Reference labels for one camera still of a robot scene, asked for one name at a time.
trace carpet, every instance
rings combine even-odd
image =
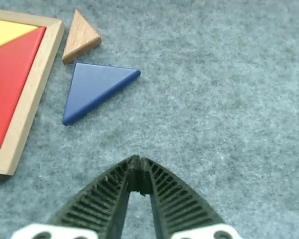
[[[72,126],[62,115],[74,8],[102,37],[78,60],[142,75]],[[45,223],[134,154],[174,172],[244,239],[299,238],[299,0],[0,0],[63,36],[17,172],[0,177],[0,239]],[[155,237],[132,194],[123,239]]]

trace small wooden triangle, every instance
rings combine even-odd
[[[78,9],[75,9],[62,61],[64,64],[72,63],[75,58],[101,43],[100,35],[91,27]]]

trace puzzle piece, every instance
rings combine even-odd
[[[137,69],[76,63],[63,124],[74,123],[140,75]]]
[[[91,27],[82,14],[75,9],[62,61],[64,64],[72,63],[75,58],[101,43],[102,40],[99,34]]]
[[[0,147],[46,27],[0,47]]]
[[[0,20],[0,46],[7,44],[38,27],[10,21]]]

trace screw hole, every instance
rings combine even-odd
[[[48,232],[39,233],[32,239],[51,239],[51,234]]]
[[[216,232],[214,234],[214,238],[215,239],[233,239],[229,233],[223,232],[223,231]]]

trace blue triangle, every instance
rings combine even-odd
[[[76,63],[62,123],[73,124],[140,75],[137,69]]]

